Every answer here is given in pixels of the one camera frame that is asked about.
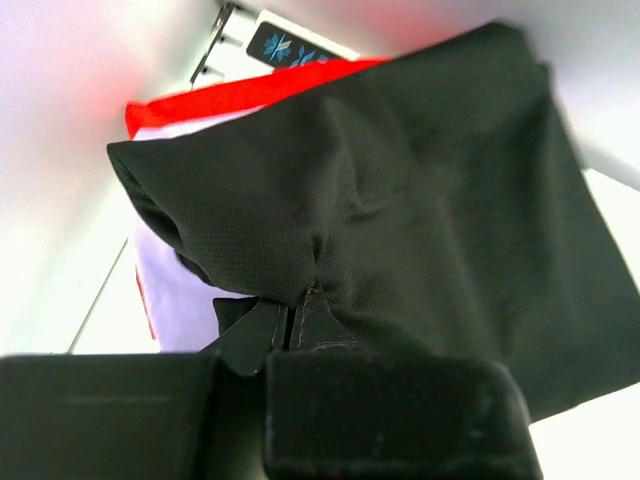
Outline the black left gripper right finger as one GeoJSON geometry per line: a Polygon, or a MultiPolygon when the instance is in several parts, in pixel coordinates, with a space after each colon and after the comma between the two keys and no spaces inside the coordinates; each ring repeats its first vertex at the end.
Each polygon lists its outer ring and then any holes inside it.
{"type": "Polygon", "coordinates": [[[318,284],[264,372],[271,479],[542,477],[525,402],[503,366],[369,353],[318,284]]]}

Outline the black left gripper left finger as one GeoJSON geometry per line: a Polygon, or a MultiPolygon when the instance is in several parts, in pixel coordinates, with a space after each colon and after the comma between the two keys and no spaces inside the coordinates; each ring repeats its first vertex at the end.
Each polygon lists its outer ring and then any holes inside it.
{"type": "Polygon", "coordinates": [[[5,479],[262,479],[261,369],[288,310],[231,301],[196,354],[6,356],[5,479]]]}

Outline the black t-shirt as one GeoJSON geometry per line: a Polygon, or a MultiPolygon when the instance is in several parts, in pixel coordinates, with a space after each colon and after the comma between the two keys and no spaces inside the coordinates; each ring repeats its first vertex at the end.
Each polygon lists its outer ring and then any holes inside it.
{"type": "Polygon", "coordinates": [[[534,420],[639,380],[638,292],[510,25],[107,154],[215,287],[290,306],[318,282],[373,349],[505,365],[534,420]]]}

